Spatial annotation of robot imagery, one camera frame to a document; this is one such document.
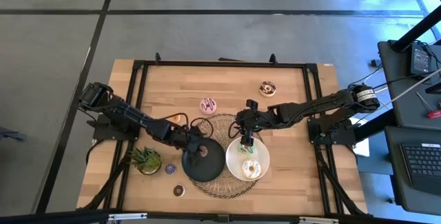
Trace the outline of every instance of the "pink frosted donut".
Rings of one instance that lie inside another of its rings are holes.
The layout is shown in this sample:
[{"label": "pink frosted donut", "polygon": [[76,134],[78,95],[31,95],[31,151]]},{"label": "pink frosted donut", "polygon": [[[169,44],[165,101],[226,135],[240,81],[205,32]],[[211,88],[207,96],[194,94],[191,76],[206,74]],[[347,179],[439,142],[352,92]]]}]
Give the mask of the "pink frosted donut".
[{"label": "pink frosted donut", "polygon": [[213,114],[216,111],[216,101],[207,97],[199,103],[199,110],[203,114]]}]

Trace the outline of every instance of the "wicker placemat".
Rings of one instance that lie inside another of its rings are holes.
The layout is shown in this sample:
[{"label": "wicker placemat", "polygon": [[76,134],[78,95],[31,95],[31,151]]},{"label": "wicker placemat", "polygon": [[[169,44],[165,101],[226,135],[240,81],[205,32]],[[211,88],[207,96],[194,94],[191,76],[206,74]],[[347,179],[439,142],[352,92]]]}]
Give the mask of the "wicker placemat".
[{"label": "wicker placemat", "polygon": [[[234,122],[235,118],[236,117],[232,114],[217,114],[207,118],[214,128],[212,139],[218,141],[222,145],[224,151],[226,151],[228,145],[237,138],[235,137],[231,139],[228,137],[228,127]],[[207,121],[200,121],[197,126],[203,133],[209,134],[212,131],[212,127]],[[237,132],[237,130],[232,129],[232,135],[235,132]],[[262,141],[262,138],[258,134],[254,135]],[[234,198],[240,196],[250,190],[257,182],[257,180],[242,181],[237,179],[228,170],[226,165],[220,175],[210,182],[201,183],[191,179],[190,181],[202,192],[218,198]]]}]

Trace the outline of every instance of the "wooden table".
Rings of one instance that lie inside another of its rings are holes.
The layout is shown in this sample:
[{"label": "wooden table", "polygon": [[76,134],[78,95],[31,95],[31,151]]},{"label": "wooden table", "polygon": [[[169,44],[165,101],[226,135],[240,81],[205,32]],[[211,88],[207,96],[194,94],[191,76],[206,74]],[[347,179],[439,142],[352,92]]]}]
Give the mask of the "wooden table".
[{"label": "wooden table", "polygon": [[[116,95],[124,97],[130,80],[133,61],[116,60],[109,85]],[[323,95],[338,90],[336,73],[330,64],[319,64]],[[311,89],[315,92],[310,76]],[[273,81],[277,92],[271,98],[260,95],[262,81]],[[139,81],[134,89],[136,101]],[[204,97],[217,101],[216,113],[236,114],[246,108],[246,99],[259,103],[260,110],[268,105],[306,101],[302,70],[291,68],[223,68],[189,66],[149,66],[141,110],[154,118],[185,112],[190,120],[202,116],[198,104]],[[124,210],[144,212],[191,212],[230,214],[292,214],[321,215],[323,213],[320,184],[314,148],[309,143],[306,119],[284,130],[260,132],[271,155],[269,171],[244,195],[233,199],[210,197],[196,189],[181,167],[181,151],[153,141],[141,131],[136,147],[153,147],[163,158],[163,164],[174,163],[177,171],[166,174],[163,167],[152,176],[130,168],[124,199]],[[89,203],[109,176],[115,141],[100,144],[90,155],[78,207]],[[357,206],[367,211],[354,155],[343,146],[334,146],[338,179]],[[186,193],[177,198],[172,190],[181,184]],[[335,212],[332,186],[328,193]],[[112,204],[116,205],[119,182],[116,182]]]}]

